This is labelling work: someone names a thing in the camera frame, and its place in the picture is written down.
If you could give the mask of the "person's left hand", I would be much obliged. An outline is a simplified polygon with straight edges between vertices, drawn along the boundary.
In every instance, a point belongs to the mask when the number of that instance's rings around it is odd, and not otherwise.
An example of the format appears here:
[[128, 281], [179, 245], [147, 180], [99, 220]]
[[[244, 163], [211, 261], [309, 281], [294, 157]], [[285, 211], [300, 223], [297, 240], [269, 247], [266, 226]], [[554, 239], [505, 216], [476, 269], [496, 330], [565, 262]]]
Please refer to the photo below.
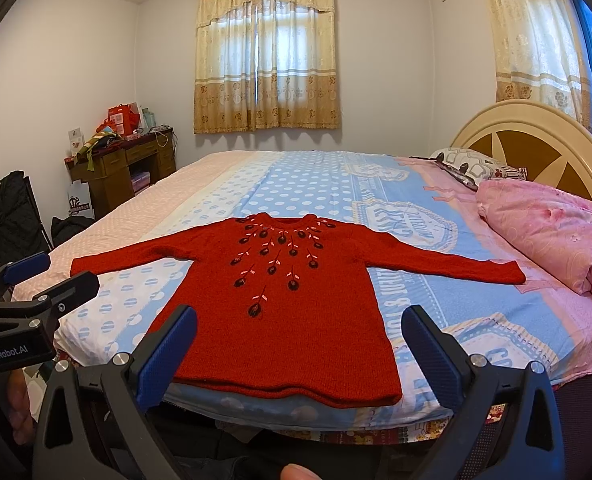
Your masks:
[[35, 426], [30, 408], [30, 398], [23, 370], [17, 368], [6, 376], [6, 384], [0, 396], [0, 408], [5, 409], [7, 422], [0, 426], [3, 437], [12, 437], [15, 444], [33, 443]]

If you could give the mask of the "person's right hand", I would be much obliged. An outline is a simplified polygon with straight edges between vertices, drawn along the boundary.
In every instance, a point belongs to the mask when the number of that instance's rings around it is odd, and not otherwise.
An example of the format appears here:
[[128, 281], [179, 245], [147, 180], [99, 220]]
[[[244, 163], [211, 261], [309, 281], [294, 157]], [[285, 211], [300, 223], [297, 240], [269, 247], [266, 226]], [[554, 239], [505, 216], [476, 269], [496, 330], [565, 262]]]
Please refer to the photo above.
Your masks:
[[279, 478], [281, 480], [321, 480], [315, 472], [297, 464], [285, 466]]

